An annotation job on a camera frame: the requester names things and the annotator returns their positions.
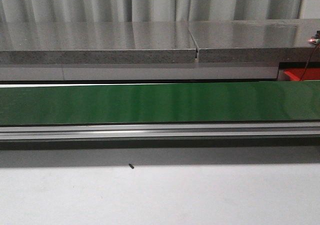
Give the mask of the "green conveyor belt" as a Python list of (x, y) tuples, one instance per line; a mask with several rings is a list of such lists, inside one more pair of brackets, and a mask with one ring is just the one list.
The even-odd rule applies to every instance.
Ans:
[(3, 126), (311, 121), (320, 83), (258, 81), (3, 87)]

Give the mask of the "grey stone counter slab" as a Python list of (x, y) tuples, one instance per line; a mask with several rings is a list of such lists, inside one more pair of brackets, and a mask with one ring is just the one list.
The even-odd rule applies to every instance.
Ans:
[(318, 19), (14, 22), (0, 25), (8, 64), (304, 62)]

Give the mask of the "red plate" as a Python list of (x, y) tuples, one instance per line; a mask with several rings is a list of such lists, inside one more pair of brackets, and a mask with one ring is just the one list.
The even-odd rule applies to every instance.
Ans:
[(289, 68), (284, 70), (284, 74), (289, 77), (290, 81), (317, 81), (320, 79), (319, 68)]

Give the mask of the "small green circuit board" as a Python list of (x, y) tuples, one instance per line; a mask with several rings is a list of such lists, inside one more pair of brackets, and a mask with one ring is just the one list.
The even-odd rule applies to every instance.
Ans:
[(311, 37), (308, 40), (309, 43), (315, 44), (315, 45), (319, 45), (320, 44), (320, 38), (319, 37)]

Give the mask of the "grey pleated curtain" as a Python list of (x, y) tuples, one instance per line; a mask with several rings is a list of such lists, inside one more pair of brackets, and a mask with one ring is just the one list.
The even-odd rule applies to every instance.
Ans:
[(0, 0), (2, 22), (311, 19), (320, 0)]

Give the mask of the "aluminium conveyor frame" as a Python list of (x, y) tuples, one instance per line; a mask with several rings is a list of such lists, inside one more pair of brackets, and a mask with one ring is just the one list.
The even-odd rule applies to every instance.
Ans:
[[(3, 84), (11, 87), (52, 87), (132, 84)], [(124, 140), (158, 138), (317, 137), (319, 120), (222, 121), (162, 123), (96, 123), (9, 125), (0, 124), (3, 141), (24, 140)]]

